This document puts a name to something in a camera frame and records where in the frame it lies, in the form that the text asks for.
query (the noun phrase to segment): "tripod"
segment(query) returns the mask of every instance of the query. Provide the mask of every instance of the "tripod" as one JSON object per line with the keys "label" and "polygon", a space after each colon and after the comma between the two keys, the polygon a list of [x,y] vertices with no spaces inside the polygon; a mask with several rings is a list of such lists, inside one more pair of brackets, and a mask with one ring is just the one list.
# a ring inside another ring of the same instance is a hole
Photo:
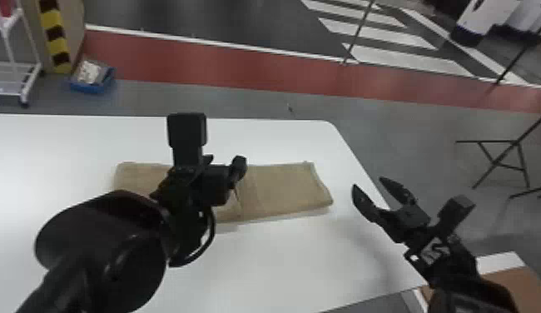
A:
{"label": "tripod", "polygon": [[[523,173],[523,178],[525,180],[525,186],[527,188],[531,187],[531,183],[529,180],[529,173],[527,172],[527,163],[525,162],[525,157],[523,154],[523,147],[521,145],[521,142],[537,127],[541,124],[541,117],[531,126],[527,131],[525,131],[519,138],[514,140],[459,140],[456,141],[456,143],[475,143],[479,145],[480,150],[484,153],[484,155],[488,158],[490,161],[490,167],[489,169],[480,177],[480,179],[473,185],[473,189],[476,189],[489,175],[496,169],[496,167],[504,167],[508,168],[510,170],[515,171],[521,171]],[[493,157],[490,152],[486,149],[486,146],[484,144],[486,143],[508,143],[509,147],[507,147],[502,153],[497,155],[496,157]],[[520,166],[511,166],[509,164],[504,164],[502,161],[505,159],[505,157],[513,151],[515,148],[517,148],[517,153],[519,154],[519,163]],[[532,191],[525,191],[521,192],[520,194],[512,195],[510,198],[515,198],[518,196],[525,196],[534,192],[541,191],[541,188],[534,189]]]}

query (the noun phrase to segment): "yellow and black striped post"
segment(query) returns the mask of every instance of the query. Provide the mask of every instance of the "yellow and black striped post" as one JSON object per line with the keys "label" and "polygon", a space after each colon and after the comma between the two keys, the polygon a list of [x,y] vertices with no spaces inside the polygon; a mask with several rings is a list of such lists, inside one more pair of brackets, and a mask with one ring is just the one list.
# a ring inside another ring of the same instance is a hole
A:
{"label": "yellow and black striped post", "polygon": [[41,13],[42,27],[47,39],[47,50],[55,73],[70,73],[71,55],[65,37],[61,11],[57,0],[37,0]]}

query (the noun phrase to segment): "black stand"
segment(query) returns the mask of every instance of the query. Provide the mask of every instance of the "black stand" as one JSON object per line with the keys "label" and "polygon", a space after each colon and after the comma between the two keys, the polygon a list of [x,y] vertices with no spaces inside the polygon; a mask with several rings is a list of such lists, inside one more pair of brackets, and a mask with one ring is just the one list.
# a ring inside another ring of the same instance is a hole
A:
{"label": "black stand", "polygon": [[539,191],[541,191],[541,187],[535,188],[535,189],[529,190],[529,191],[524,191],[524,192],[516,193],[516,194],[514,194],[514,195],[509,196],[509,199],[519,198],[520,196],[528,196],[528,195],[530,195],[530,194],[533,194],[533,193],[539,192]]}
{"label": "black stand", "polygon": [[[539,30],[536,32],[536,37],[537,36],[540,36],[540,33],[541,33],[541,27],[539,28]],[[513,59],[513,61],[508,65],[508,67],[505,69],[505,71],[502,73],[502,75],[500,75],[498,77],[498,80],[496,80],[495,84],[499,84],[499,82],[501,82],[504,77],[508,74],[509,71],[511,71],[511,69],[515,66],[515,63],[517,63],[517,61],[519,61],[519,59],[531,48],[531,47],[534,47],[535,45],[533,44],[534,41],[528,41],[527,43],[525,43],[525,45],[523,46],[523,49],[521,49],[521,52],[519,52],[517,54],[517,56]]]}
{"label": "black stand", "polygon": [[[459,141],[456,141],[457,143],[476,143],[477,145],[479,145],[480,149],[482,150],[482,152],[484,152],[485,156],[488,158],[488,160],[491,163],[490,168],[473,185],[473,189],[476,189],[476,187],[478,187],[486,179],[486,177],[488,177],[488,175],[490,175],[490,173],[496,169],[496,167],[505,167],[511,170],[521,171],[523,173],[525,185],[527,186],[527,188],[530,188],[531,183],[529,181],[529,174],[527,173],[527,164],[525,162],[525,157],[523,154],[523,147],[521,146],[521,142],[531,132],[533,132],[540,124],[541,124],[541,117],[531,127],[529,127],[527,131],[525,131],[521,136],[519,136],[519,138],[515,140],[459,140]],[[502,153],[500,153],[497,157],[494,158],[484,146],[485,143],[508,143],[509,147],[507,147]],[[517,152],[519,154],[519,162],[521,163],[521,166],[511,166],[508,164],[503,164],[502,161],[504,160],[504,158],[515,148],[517,148]]]}
{"label": "black stand", "polygon": [[362,19],[360,20],[360,23],[358,23],[358,29],[356,29],[356,32],[354,36],[352,37],[352,42],[350,43],[350,46],[348,47],[348,52],[346,53],[345,59],[342,60],[342,65],[346,64],[346,60],[348,60],[349,57],[351,57],[352,48],[354,47],[356,43],[356,38],[358,35],[360,35],[360,30],[362,30],[362,27],[364,26],[365,20],[368,18],[368,15],[370,14],[371,7],[373,7],[375,4],[375,0],[370,0],[368,2],[368,7],[364,11],[364,15],[362,16]]}

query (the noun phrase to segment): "black cable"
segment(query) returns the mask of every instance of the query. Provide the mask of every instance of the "black cable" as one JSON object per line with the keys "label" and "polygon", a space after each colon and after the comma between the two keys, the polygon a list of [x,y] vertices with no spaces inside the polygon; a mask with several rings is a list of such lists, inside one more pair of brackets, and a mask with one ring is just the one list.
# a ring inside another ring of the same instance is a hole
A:
{"label": "black cable", "polygon": [[214,240],[214,236],[216,234],[216,218],[214,217],[214,212],[210,207],[208,207],[203,208],[202,213],[203,215],[206,215],[206,223],[208,225],[208,238],[197,251],[191,253],[188,257],[183,259],[183,261],[177,262],[174,266],[186,266],[187,264],[198,259],[200,256],[202,256],[203,253],[205,253],[206,249],[208,249],[208,246],[210,246],[212,241]]}

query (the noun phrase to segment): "small box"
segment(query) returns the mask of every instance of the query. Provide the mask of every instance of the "small box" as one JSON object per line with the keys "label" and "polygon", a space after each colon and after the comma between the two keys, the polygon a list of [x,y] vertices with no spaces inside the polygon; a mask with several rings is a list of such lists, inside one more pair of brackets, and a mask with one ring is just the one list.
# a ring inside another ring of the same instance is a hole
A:
{"label": "small box", "polygon": [[72,74],[70,85],[72,90],[99,94],[103,93],[114,79],[114,67],[84,57]]}

